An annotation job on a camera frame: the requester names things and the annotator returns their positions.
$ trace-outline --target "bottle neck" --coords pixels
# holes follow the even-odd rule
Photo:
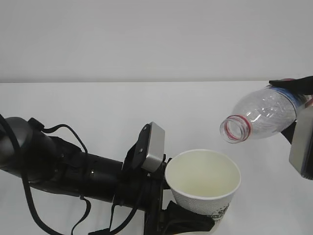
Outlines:
[[[250,136],[251,124],[243,116],[231,115],[221,123],[220,132],[225,141],[240,143]]]

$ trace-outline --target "black cable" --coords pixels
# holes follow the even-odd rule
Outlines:
[[[76,228],[76,226],[78,224],[80,224],[81,222],[83,222],[83,220],[85,220],[87,218],[87,216],[89,215],[90,210],[91,210],[91,203],[90,203],[90,201],[87,200],[86,198],[84,198],[83,196],[81,196],[80,199],[86,202],[86,211],[85,211],[83,217],[74,225],[74,227],[72,228],[72,230],[70,232],[70,235],[73,235],[73,231]]]
[[[27,175],[27,171],[26,171],[26,165],[25,165],[25,161],[24,158],[21,155],[21,148],[19,145],[19,142],[12,130],[12,128],[10,127],[10,125],[7,123],[7,121],[5,120],[5,118],[0,114],[0,124],[3,126],[5,132],[7,133],[14,152],[20,156],[21,159],[21,163],[22,163],[22,170],[21,170],[21,178],[22,178],[22,183],[23,183],[23,187],[24,187],[24,192],[25,192],[25,197],[26,197],[26,201],[28,204],[28,208],[30,211],[31,216],[33,217],[35,223],[42,229],[44,230],[46,233],[50,234],[50,235],[63,235],[61,233],[58,233],[57,231],[53,230],[52,228],[50,228],[49,226],[47,226],[38,216],[38,213],[36,211],[35,205],[34,205],[34,201],[33,201],[33,197],[31,194],[31,190],[30,190],[30,186],[29,186],[29,182],[28,182],[28,175]]]
[[[66,124],[59,124],[59,125],[56,125],[54,127],[51,127],[51,128],[48,128],[48,129],[42,129],[42,132],[44,133],[47,133],[47,134],[51,134],[55,131],[57,131],[58,129],[60,129],[61,127],[65,127],[67,128],[68,130],[71,131],[71,133],[75,136],[75,138],[79,141],[79,143],[81,144],[81,146],[83,147],[84,149],[84,152],[85,152],[85,163],[87,162],[87,158],[88,158],[88,150],[86,148],[86,146],[84,145],[84,143],[82,142],[82,140],[79,138],[79,136],[76,134],[76,132],[68,125]],[[84,174],[86,173],[86,170],[87,170],[87,164],[84,164],[83,165],[85,166],[85,169],[84,169]],[[91,203],[90,201],[88,201],[86,198],[84,198],[82,195],[80,196],[80,199],[81,200],[84,200],[86,202],[86,211],[83,215],[83,217],[74,225],[74,227],[72,228],[71,230],[71,235],[73,235],[73,231],[74,229],[76,228],[76,226],[78,224],[80,224],[81,222],[83,222],[83,220],[85,220],[87,218],[87,216],[89,215],[90,213],[90,210],[91,210]]]
[[[145,180],[142,181],[142,185],[141,185],[141,187],[140,187],[139,196],[138,196],[137,201],[136,201],[136,204],[135,204],[134,207],[132,208],[131,212],[129,213],[129,215],[127,216],[127,218],[124,220],[124,222],[121,223],[120,226],[118,226],[116,229],[114,229],[114,230],[112,230],[112,231],[110,232],[110,235],[115,235],[115,234],[119,233],[120,231],[122,231],[122,230],[129,224],[129,222],[132,220],[132,218],[134,217],[136,211],[137,211],[138,208],[139,208],[141,199],[142,199],[143,194],[144,194],[144,189],[145,189]]]
[[[58,129],[60,129],[61,127],[65,127],[65,128],[67,128],[68,130],[71,131],[71,133],[76,137],[76,139],[79,141],[79,143],[83,147],[83,149],[85,151],[85,154],[87,156],[88,155],[88,151],[87,151],[86,146],[84,145],[84,143],[81,141],[79,136],[76,134],[76,132],[70,126],[68,126],[66,124],[60,124],[60,125],[56,125],[54,127],[48,128],[48,129],[43,129],[42,132],[47,133],[47,134],[51,134],[51,133],[57,131]]]
[[[117,205],[116,204],[113,204],[111,206],[111,218],[110,218],[110,226],[109,226],[109,230],[111,230],[111,227],[112,227],[112,222],[113,222],[113,215],[114,215],[114,209]]]

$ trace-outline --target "paper cup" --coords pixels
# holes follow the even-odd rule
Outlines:
[[[174,157],[166,166],[165,179],[177,204],[197,214],[211,216],[216,223],[214,231],[240,186],[241,174],[228,156],[195,149]]]

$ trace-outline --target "white table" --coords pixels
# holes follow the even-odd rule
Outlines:
[[[215,235],[310,235],[313,232],[313,182],[289,164],[290,145],[281,135],[231,145],[219,136],[220,122],[244,94],[266,82],[199,83],[45,83],[0,84],[5,117],[35,117],[46,127],[67,123],[90,153],[124,160],[144,124],[166,131],[165,153],[208,148],[229,155],[242,172],[242,186]],[[77,143],[66,130],[58,136]],[[85,210],[78,198],[32,190],[40,217],[69,234]],[[172,199],[165,195],[165,205]],[[90,216],[75,235],[106,228],[111,205],[92,200]],[[117,208],[113,227],[129,213]],[[143,212],[120,235],[141,235]],[[21,180],[0,171],[0,233],[43,232],[28,211]]]

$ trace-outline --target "plastic bottle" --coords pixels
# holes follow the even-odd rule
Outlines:
[[[221,123],[221,136],[229,143],[239,143],[248,138],[275,135],[296,120],[311,98],[272,85],[252,92],[243,97],[235,105],[232,115]]]

